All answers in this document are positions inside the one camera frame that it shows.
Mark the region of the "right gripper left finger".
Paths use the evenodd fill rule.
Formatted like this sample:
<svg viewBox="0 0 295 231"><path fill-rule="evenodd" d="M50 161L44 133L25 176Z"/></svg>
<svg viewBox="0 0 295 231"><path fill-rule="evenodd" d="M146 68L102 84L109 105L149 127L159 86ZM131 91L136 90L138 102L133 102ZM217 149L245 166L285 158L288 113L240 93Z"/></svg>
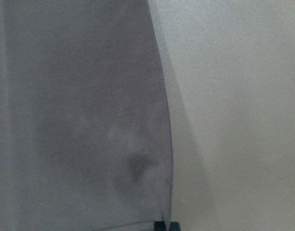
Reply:
<svg viewBox="0 0 295 231"><path fill-rule="evenodd" d="M166 231L166 224L164 221L154 222L154 231Z"/></svg>

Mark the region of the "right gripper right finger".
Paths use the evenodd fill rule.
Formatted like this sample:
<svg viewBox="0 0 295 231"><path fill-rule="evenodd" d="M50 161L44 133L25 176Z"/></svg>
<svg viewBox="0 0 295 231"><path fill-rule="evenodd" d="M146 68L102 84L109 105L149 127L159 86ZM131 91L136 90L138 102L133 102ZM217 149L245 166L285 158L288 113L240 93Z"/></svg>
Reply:
<svg viewBox="0 0 295 231"><path fill-rule="evenodd" d="M169 231L180 231L180 224L176 221L172 221L169 225Z"/></svg>

